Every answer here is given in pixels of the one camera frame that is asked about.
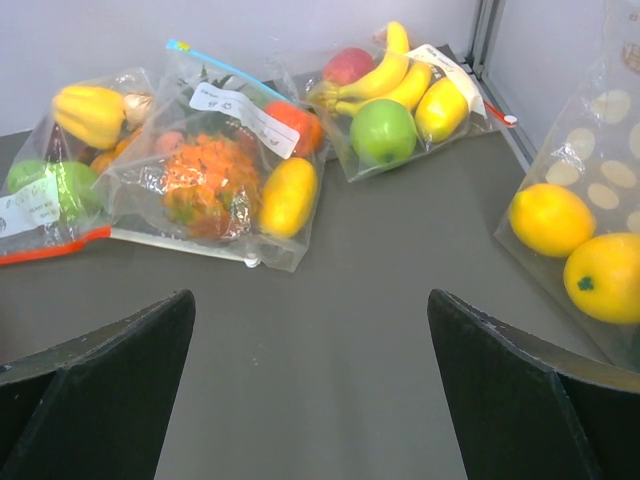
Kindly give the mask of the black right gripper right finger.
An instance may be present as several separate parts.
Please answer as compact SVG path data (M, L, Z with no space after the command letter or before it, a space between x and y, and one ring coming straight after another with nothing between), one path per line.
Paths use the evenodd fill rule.
M427 318L470 479L636 479L639 375L441 290Z

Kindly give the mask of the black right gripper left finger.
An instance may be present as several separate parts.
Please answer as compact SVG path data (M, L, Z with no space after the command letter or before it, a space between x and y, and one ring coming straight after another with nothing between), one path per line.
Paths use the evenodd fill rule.
M195 317L180 290L2 363L2 478L154 478Z

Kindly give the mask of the zip bag with red zipper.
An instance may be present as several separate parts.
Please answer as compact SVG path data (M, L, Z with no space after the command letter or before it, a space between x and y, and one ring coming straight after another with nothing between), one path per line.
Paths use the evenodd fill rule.
M155 100L142 67L60 88L1 184L1 262L75 253L110 237L94 188L140 133Z

